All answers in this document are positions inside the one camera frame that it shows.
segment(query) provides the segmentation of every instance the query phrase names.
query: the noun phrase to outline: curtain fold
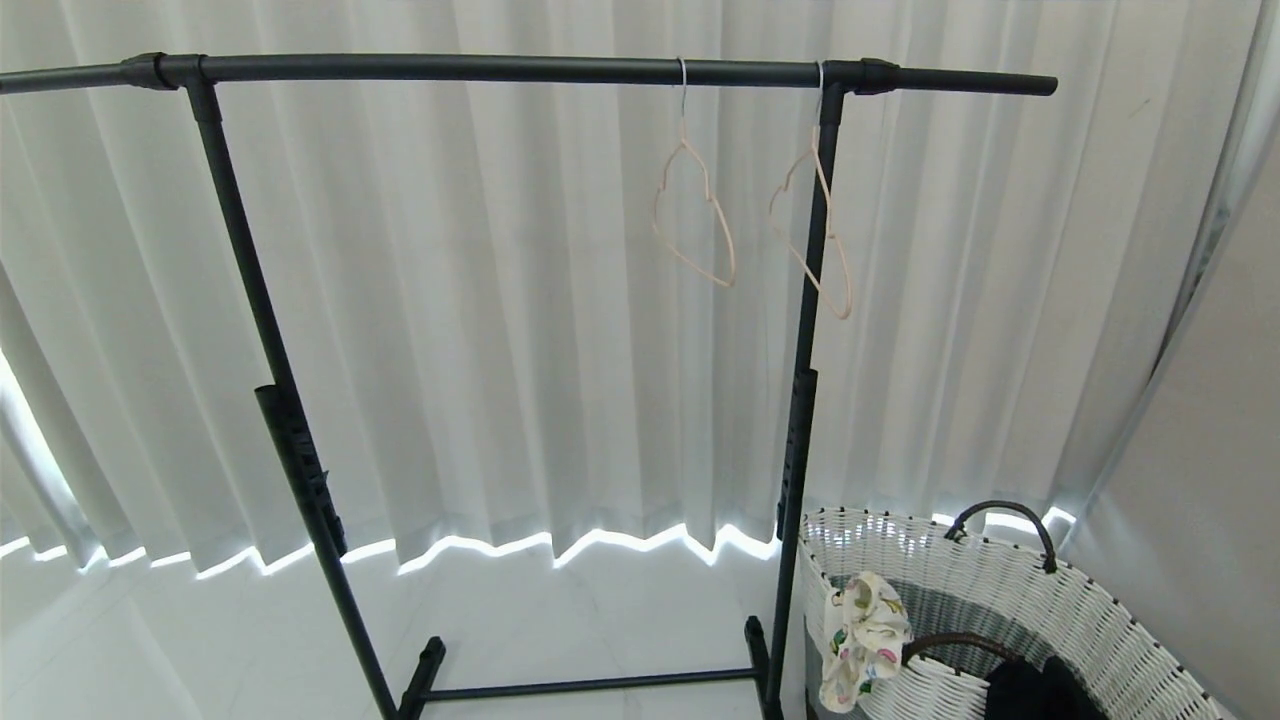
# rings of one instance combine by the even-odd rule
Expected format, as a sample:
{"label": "curtain fold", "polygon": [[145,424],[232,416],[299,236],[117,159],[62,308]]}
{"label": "curtain fold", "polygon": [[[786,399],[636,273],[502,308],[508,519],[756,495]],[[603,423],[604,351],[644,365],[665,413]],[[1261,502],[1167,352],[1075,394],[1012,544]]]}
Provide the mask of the curtain fold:
{"label": "curtain fold", "polygon": [[[1060,76],[1048,99],[846,100],[832,213],[855,313],[820,311],[806,502],[954,514],[1006,496],[1074,514],[1149,374],[1257,3],[0,13],[5,69],[161,49],[882,56]],[[726,524],[768,538],[803,275],[765,208],[808,143],[817,90],[687,91],[689,137],[736,243],[731,290],[650,227],[680,88],[294,82],[219,96],[352,547],[390,537],[407,561],[447,536],[549,532],[563,552],[594,529],[676,524],[708,547]],[[84,518],[61,534],[110,557],[189,551],[201,569],[305,544],[253,402],[266,363],[186,99],[6,97],[0,131],[0,348]],[[778,206],[796,242],[810,172]],[[701,182],[678,159],[659,220],[723,273]],[[838,260],[824,268],[840,293]],[[41,482],[4,478],[28,534],[10,486]]]}

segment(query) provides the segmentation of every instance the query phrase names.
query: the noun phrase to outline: marble floor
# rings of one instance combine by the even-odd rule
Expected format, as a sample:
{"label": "marble floor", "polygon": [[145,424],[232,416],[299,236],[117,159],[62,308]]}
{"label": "marble floor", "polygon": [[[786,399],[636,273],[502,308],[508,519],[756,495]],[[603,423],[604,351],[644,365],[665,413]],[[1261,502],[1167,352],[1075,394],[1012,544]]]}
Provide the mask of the marble floor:
{"label": "marble floor", "polygon": [[[397,575],[390,553],[347,568],[399,698],[426,639],[439,688],[748,665],[742,623],[773,623],[777,557],[726,546],[710,566],[680,542],[595,544],[562,568],[549,548],[453,548]],[[787,717],[804,717],[803,626],[792,619]],[[77,571],[29,550],[0,560],[6,720],[375,719],[315,559],[264,577],[242,562],[196,579],[147,560]],[[758,717],[750,682],[436,705],[424,720]]]}

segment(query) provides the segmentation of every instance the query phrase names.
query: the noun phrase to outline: garment rack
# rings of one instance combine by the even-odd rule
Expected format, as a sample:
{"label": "garment rack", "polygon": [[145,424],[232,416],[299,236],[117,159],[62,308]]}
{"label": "garment rack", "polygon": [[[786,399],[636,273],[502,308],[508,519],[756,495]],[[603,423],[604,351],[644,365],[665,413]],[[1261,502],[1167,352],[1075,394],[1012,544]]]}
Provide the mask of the garment rack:
{"label": "garment rack", "polygon": [[[230,150],[223,131],[223,117],[215,86],[220,82],[259,81],[472,81],[472,82],[563,82],[605,85],[669,85],[732,87],[817,88],[822,82],[819,109],[818,160],[828,182],[836,160],[836,141],[845,95],[876,95],[893,90],[941,90],[1006,95],[1052,95],[1057,79],[1044,76],[982,73],[901,68],[876,59],[827,60],[817,63],[773,63],[739,60],[677,60],[635,58],[548,58],[526,55],[166,55],[148,53],[120,63],[0,73],[0,95],[133,86],[147,90],[186,90],[200,128],[209,172],[236,264],[244,283],[253,322],[257,325],[273,383],[255,389],[268,430],[280,457],[289,488],[315,544],[329,592],[342,616],[352,648],[360,661],[374,702],[383,720],[419,720],[429,703],[516,696],[535,696],[579,691],[603,691],[675,685],[721,680],[751,680],[755,684],[764,720],[782,720],[781,687],[786,651],[787,619],[791,614],[791,585],[795,577],[796,546],[800,536],[800,510],[804,497],[809,436],[818,373],[809,366],[813,355],[818,291],[804,282],[800,319],[796,328],[795,373],[787,423],[786,461],[777,507],[777,537],[782,542],[778,562],[773,633],[768,646],[764,629],[755,616],[746,620],[749,666],[727,670],[699,670],[662,675],[599,678],[559,683],[435,689],[435,676],[444,660],[444,642],[428,641],[419,656],[408,688],[397,706],[387,678],[374,652],[372,642],[360,616],[356,597],[342,566],[347,551],[342,523],[334,510],[326,484],[328,473],[320,464],[307,425],[284,348],[275,311],[268,295],[266,279],[259,264],[244,204],[236,183]],[[827,205],[814,182],[809,214],[806,263],[815,278],[822,277],[826,249]]]}

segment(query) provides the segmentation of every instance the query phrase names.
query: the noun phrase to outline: basket handle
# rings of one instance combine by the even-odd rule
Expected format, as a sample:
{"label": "basket handle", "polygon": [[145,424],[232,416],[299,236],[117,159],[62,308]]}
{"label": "basket handle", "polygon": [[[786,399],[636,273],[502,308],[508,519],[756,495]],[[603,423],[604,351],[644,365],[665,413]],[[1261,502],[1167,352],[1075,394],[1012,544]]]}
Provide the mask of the basket handle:
{"label": "basket handle", "polygon": [[906,647],[902,648],[902,665],[905,666],[913,657],[925,650],[941,644],[972,644],[973,647],[980,647],[992,655],[998,655],[1005,660],[1018,660],[1020,657],[1007,647],[982,635],[975,635],[973,633],[938,633],[936,635],[923,637],[906,643]]}
{"label": "basket handle", "polygon": [[1030,507],[1018,502],[1010,502],[1007,500],[988,500],[987,502],[979,502],[973,507],[969,507],[961,512],[956,521],[951,524],[951,529],[943,536],[950,541],[960,542],[960,538],[965,536],[964,524],[978,512],[983,510],[991,510],[992,507],[1002,507],[1005,510],[1012,510],[1021,515],[1025,515],[1028,520],[1036,525],[1036,532],[1041,537],[1041,542],[1044,543],[1044,569],[1046,575],[1052,575],[1057,573],[1057,551],[1053,550],[1053,538],[1048,537],[1048,530],[1044,529],[1044,523],[1041,521],[1039,515],[1037,515]]}

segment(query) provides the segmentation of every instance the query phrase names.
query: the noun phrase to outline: white woven basket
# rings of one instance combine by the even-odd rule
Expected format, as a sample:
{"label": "white woven basket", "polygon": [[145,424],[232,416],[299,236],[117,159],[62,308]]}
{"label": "white woven basket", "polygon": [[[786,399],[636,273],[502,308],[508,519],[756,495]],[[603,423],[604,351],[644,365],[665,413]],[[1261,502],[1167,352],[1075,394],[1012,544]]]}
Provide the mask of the white woven basket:
{"label": "white woven basket", "polygon": [[[1030,518],[1046,552],[966,537],[964,523],[991,507]],[[805,626],[817,648],[827,644],[828,589],[870,570],[902,596],[915,637],[972,633],[1036,666],[1056,655],[1110,720],[1221,719],[1208,693],[1119,600],[1057,562],[1043,524],[1024,506],[978,503],[950,528],[888,512],[823,509],[805,516],[800,543]],[[877,682],[855,711],[873,720],[980,719],[988,687],[982,678],[998,662],[969,647],[928,651],[896,678]]]}

